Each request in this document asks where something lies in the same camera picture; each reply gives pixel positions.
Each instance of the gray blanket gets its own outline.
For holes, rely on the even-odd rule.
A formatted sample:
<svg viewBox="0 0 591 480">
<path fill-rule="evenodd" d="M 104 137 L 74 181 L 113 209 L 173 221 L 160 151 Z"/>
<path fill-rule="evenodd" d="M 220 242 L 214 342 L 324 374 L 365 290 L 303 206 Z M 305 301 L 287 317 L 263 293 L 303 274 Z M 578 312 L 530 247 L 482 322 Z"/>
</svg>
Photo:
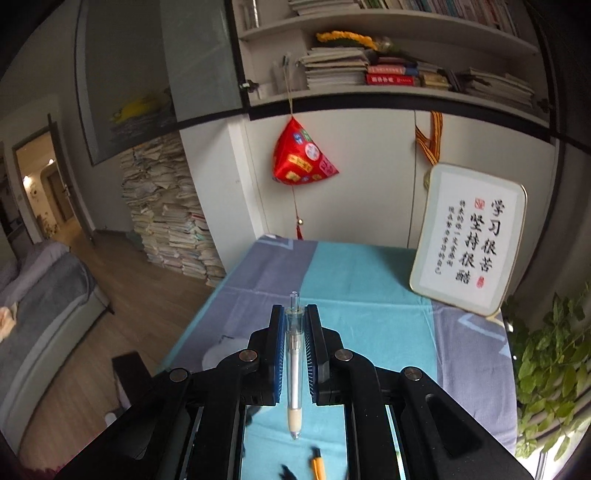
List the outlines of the gray blanket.
<svg viewBox="0 0 591 480">
<path fill-rule="evenodd" d="M 55 320 L 59 317 L 63 322 L 67 317 L 60 314 L 87 302 L 95 285 L 87 266 L 67 253 L 22 298 L 18 304 L 17 324 L 0 343 L 0 403 L 17 374 L 25 376 L 19 370 L 27 356 L 31 359 L 35 352 L 38 355 L 51 340 L 53 335 L 44 335 L 44 332 L 54 333 L 60 326 L 55 325 Z"/>
</svg>

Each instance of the stack of books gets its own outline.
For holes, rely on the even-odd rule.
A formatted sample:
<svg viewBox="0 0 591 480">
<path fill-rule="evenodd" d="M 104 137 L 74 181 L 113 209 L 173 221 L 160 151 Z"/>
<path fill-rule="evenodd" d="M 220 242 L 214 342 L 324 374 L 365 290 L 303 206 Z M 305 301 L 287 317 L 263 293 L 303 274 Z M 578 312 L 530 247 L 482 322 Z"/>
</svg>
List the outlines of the stack of books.
<svg viewBox="0 0 591 480">
<path fill-rule="evenodd" d="M 377 65 L 368 66 L 367 85 L 419 86 L 417 63 L 399 57 L 380 57 Z"/>
<path fill-rule="evenodd" d="M 495 75 L 470 68 L 458 72 L 468 95 L 503 103 L 527 113 L 534 113 L 534 89 L 529 83 L 513 75 Z"/>
<path fill-rule="evenodd" d="M 356 0 L 288 0 L 291 9 L 298 15 L 322 14 L 334 10 L 359 10 Z"/>
<path fill-rule="evenodd" d="M 308 88 L 364 85 L 369 61 L 362 48 L 317 47 L 300 59 Z"/>
<path fill-rule="evenodd" d="M 450 83 L 447 78 L 439 73 L 422 72 L 421 86 L 425 88 L 435 88 L 436 90 L 449 90 Z"/>
<path fill-rule="evenodd" d="M 505 0 L 397 0 L 397 3 L 404 10 L 463 18 L 519 36 L 511 9 Z"/>
<path fill-rule="evenodd" d="M 178 132 L 119 155 L 123 197 L 148 260 L 217 286 L 226 275 Z"/>
</svg>

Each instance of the black frame edge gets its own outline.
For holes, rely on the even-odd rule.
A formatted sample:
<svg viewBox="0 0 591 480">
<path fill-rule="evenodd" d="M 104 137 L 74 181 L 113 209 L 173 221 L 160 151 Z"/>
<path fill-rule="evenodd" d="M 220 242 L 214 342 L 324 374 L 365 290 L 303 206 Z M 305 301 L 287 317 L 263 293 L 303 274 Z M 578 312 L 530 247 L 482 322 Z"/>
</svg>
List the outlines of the black frame edge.
<svg viewBox="0 0 591 480">
<path fill-rule="evenodd" d="M 294 113 L 356 108 L 437 111 L 511 128 L 550 143 L 550 129 L 535 122 L 492 108 L 429 96 L 404 93 L 339 93 L 294 99 L 293 108 Z M 260 120 L 287 115 L 290 108 L 287 100 L 282 100 L 253 106 L 248 113 L 250 120 Z"/>
</svg>

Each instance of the bookshelf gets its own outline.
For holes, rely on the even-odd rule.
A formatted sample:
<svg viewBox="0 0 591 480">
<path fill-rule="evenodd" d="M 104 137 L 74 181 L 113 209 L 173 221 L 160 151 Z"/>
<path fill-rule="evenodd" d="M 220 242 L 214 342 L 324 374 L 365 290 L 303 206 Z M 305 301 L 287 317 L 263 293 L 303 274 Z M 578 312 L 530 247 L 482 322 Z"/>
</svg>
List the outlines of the bookshelf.
<svg viewBox="0 0 591 480">
<path fill-rule="evenodd" d="M 445 15 L 403 9 L 334 10 L 297 16 L 287 0 L 256 0 L 259 27 L 246 28 L 245 0 L 233 0 L 238 41 L 247 79 L 260 87 L 249 94 L 251 105 L 285 100 L 277 88 L 276 68 L 283 55 L 299 59 L 316 45 L 315 34 L 346 30 L 362 35 L 389 37 L 408 54 L 453 71 L 470 67 L 503 76 L 510 73 L 532 84 L 536 99 L 548 98 L 545 67 L 537 36 L 522 0 L 509 0 L 519 37 L 477 22 Z M 308 90 L 303 72 L 292 78 L 295 98 L 339 93 L 392 93 L 445 98 L 510 113 L 547 126 L 548 115 L 537 108 L 535 116 L 474 96 L 419 87 L 332 86 Z"/>
<path fill-rule="evenodd" d="M 480 23 L 444 15 L 409 10 L 338 11 L 303 15 L 271 22 L 259 28 L 245 30 L 241 40 L 252 41 L 286 30 L 301 30 L 306 35 L 331 30 L 363 32 L 364 35 L 386 35 L 437 43 L 469 46 L 471 49 L 504 59 L 536 54 L 538 47 L 519 37 L 487 27 Z"/>
<path fill-rule="evenodd" d="M 465 95 L 463 93 L 446 92 L 445 90 L 437 90 L 432 88 L 375 85 L 357 85 L 348 87 L 332 86 L 326 88 L 317 88 L 313 90 L 300 90 L 298 92 L 292 92 L 291 95 L 293 99 L 298 99 L 311 96 L 342 95 L 347 93 L 367 93 L 369 95 L 378 93 L 392 93 L 398 95 L 420 95 L 432 98 L 455 100 L 457 102 L 469 103 L 471 105 L 478 105 L 484 108 L 490 108 L 493 110 L 505 112 L 510 115 L 517 116 L 530 122 L 541 125 L 542 127 L 548 128 L 549 126 L 548 122 L 542 118 L 530 115 L 516 108 L 503 105 L 502 103 L 491 102 L 490 100 L 484 100 L 482 98 Z M 264 100 L 252 100 L 251 105 L 266 105 L 268 103 L 282 102 L 285 100 L 287 100 L 287 94 L 282 93 L 279 95 L 274 95 L 272 97 L 265 98 Z"/>
</svg>

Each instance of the red zongzi ornament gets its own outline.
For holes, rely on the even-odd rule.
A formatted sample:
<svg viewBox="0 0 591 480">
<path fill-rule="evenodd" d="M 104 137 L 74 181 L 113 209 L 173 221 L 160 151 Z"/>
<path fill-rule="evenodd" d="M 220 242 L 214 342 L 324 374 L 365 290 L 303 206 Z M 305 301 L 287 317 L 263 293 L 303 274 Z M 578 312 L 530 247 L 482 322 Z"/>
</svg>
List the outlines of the red zongzi ornament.
<svg viewBox="0 0 591 480">
<path fill-rule="evenodd" d="M 286 185 L 324 180 L 339 172 L 293 117 L 277 140 L 273 162 L 273 178 Z"/>
</svg>

